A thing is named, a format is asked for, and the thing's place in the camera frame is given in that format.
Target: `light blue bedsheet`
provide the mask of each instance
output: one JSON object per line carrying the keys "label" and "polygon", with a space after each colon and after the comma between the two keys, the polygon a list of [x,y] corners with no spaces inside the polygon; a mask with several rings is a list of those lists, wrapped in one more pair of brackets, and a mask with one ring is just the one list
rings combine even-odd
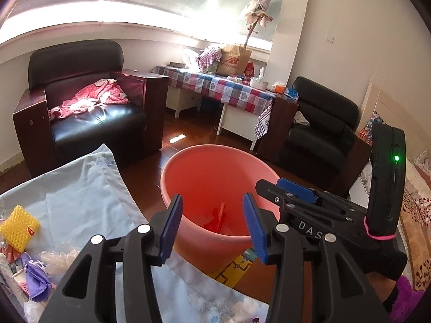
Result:
{"label": "light blue bedsheet", "polygon": [[[27,252],[62,251],[64,243],[82,248],[94,234],[107,239],[147,223],[131,198],[111,151],[95,152],[23,183],[0,196],[6,208],[22,205],[40,221]],[[201,273],[175,252],[166,265],[153,267],[164,323],[251,323],[265,321],[268,305],[247,298]],[[122,266],[117,266],[117,321],[124,322]]]}

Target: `new balance logo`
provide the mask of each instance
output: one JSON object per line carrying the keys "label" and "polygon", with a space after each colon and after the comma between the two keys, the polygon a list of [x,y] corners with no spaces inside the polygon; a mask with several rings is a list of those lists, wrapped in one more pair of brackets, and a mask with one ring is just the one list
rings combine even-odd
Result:
{"label": "new balance logo", "polygon": [[237,64],[239,61],[240,61],[239,58],[229,56],[226,58],[225,62],[230,64]]}

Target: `pink plastic bucket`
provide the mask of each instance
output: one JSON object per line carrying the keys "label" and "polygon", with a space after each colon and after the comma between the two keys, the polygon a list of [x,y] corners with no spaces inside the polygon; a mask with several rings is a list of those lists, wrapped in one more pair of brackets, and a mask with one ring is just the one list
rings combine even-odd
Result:
{"label": "pink plastic bucket", "polygon": [[[183,217],[175,250],[202,271],[224,268],[251,246],[242,200],[254,194],[262,209],[280,218],[278,207],[255,191],[260,179],[276,183],[279,176],[263,161],[223,145],[196,145],[176,153],[161,176],[163,201],[168,206],[175,193],[183,197]],[[225,203],[221,233],[203,228],[213,220],[213,209]]]}

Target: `wooden headboard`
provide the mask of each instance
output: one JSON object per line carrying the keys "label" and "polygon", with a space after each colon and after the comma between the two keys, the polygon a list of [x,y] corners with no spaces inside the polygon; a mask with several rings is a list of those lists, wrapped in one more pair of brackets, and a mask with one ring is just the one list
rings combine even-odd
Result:
{"label": "wooden headboard", "polygon": [[357,132],[362,130],[370,117],[378,112],[386,124],[398,127],[406,135],[407,157],[414,161],[426,149],[431,148],[431,137],[398,102],[370,81],[361,107],[361,120]]}

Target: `paper shopping bag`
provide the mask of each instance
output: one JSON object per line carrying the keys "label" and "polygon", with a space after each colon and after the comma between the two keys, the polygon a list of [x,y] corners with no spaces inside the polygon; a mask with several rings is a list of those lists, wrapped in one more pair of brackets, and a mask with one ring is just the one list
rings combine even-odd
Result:
{"label": "paper shopping bag", "polygon": [[239,45],[221,47],[221,60],[218,63],[216,74],[243,75],[250,56],[251,50]]}

